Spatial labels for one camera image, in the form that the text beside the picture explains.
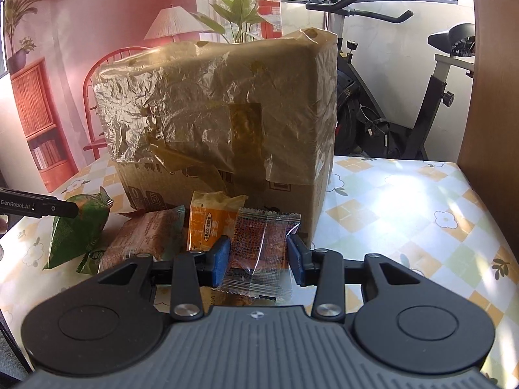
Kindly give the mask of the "black exercise bike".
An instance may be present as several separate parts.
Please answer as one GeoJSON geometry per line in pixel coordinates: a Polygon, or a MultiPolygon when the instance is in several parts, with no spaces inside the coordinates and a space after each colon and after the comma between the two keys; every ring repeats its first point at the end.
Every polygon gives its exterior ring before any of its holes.
{"type": "Polygon", "coordinates": [[[474,71],[472,23],[420,30],[419,16],[367,10],[359,0],[305,0],[339,37],[335,152],[454,161],[474,71]]]}

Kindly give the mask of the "plastic-lined cardboard box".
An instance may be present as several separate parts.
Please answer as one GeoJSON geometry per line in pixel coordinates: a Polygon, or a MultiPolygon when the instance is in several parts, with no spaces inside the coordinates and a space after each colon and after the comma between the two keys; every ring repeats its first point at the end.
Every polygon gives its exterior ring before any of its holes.
{"type": "Polygon", "coordinates": [[[130,205],[188,206],[194,192],[245,196],[301,217],[311,242],[332,172],[338,38],[182,41],[101,67],[93,91],[130,205]]]}

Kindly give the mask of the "brown toast bread packet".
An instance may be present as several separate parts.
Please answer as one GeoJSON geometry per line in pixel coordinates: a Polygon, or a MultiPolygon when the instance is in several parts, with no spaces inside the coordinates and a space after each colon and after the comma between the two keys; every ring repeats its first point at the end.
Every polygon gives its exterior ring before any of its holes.
{"type": "Polygon", "coordinates": [[[99,272],[137,255],[151,255],[155,261],[171,260],[185,249],[186,208],[133,213],[99,261],[99,272]]]}

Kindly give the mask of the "orange whole-wheat bread packet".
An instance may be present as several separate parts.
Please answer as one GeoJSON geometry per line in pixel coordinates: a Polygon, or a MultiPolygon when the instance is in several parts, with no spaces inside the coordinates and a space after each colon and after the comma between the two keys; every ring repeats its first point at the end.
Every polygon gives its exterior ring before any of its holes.
{"type": "Polygon", "coordinates": [[[232,238],[237,214],[247,197],[224,192],[194,192],[189,209],[187,249],[208,251],[221,237],[232,238]]]}

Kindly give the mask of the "wooden headboard panel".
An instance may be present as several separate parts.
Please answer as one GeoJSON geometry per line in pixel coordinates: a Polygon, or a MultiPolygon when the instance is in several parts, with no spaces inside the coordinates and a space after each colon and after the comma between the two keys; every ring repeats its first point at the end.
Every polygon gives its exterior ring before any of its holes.
{"type": "Polygon", "coordinates": [[[475,75],[458,165],[518,253],[518,0],[474,0],[475,75]]]}

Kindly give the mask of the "floral checkered tablecloth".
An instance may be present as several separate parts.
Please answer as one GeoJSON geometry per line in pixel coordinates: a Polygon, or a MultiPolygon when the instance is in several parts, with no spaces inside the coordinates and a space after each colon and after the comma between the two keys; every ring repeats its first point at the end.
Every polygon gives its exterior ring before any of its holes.
{"type": "MultiPolygon", "coordinates": [[[[54,192],[97,193],[115,201],[104,236],[130,212],[115,163],[102,156],[54,192]]],[[[47,263],[52,218],[22,219],[1,239],[1,312],[16,342],[28,311],[81,282],[81,259],[47,263]]],[[[518,261],[477,193],[453,162],[335,157],[313,247],[362,259],[400,262],[484,309],[496,338],[482,371],[502,388],[518,387],[518,261]]]]}

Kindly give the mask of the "green rice cracker bag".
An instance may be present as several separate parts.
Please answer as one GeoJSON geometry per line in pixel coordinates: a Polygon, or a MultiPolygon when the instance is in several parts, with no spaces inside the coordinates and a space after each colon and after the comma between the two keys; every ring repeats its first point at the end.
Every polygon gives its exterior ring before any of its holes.
{"type": "Polygon", "coordinates": [[[76,205],[78,214],[74,218],[54,218],[44,270],[52,270],[93,251],[114,204],[103,187],[97,193],[74,195],[66,201],[76,205]]]}

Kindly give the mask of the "clear red snack packet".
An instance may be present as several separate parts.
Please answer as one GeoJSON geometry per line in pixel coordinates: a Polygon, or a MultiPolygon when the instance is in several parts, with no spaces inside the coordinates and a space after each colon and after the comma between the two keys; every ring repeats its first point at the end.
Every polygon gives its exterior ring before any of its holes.
{"type": "Polygon", "coordinates": [[[239,209],[220,290],[252,299],[288,300],[287,239],[300,222],[298,213],[239,209]]]}

